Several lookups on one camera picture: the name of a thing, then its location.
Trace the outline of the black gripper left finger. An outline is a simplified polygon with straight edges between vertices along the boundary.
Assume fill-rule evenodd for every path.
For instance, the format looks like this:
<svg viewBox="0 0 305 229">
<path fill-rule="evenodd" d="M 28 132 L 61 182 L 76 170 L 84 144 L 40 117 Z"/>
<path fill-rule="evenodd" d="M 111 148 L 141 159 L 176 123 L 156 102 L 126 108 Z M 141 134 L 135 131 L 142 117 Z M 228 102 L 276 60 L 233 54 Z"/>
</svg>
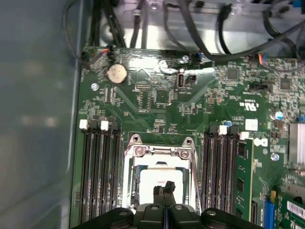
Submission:
<svg viewBox="0 0 305 229">
<path fill-rule="evenodd" d="M 133 213 L 126 208 L 115 208 L 76 226 L 76 229 L 162 229 L 164 221 L 164 192 L 153 188 L 152 204 L 143 204 Z"/>
</svg>

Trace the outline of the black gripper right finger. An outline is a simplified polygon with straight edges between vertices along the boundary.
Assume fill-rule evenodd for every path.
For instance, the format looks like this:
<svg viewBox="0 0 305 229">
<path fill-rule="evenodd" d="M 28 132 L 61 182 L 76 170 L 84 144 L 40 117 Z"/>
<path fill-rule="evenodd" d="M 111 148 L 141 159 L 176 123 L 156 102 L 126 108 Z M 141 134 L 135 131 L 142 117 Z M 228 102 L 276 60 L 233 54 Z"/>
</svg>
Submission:
<svg viewBox="0 0 305 229">
<path fill-rule="evenodd" d="M 171 229 L 256 229 L 257 225 L 216 208 L 208 208 L 200 215 L 190 206 L 176 204 L 175 184 L 167 181 L 165 203 L 169 204 L 168 218 Z"/>
</svg>

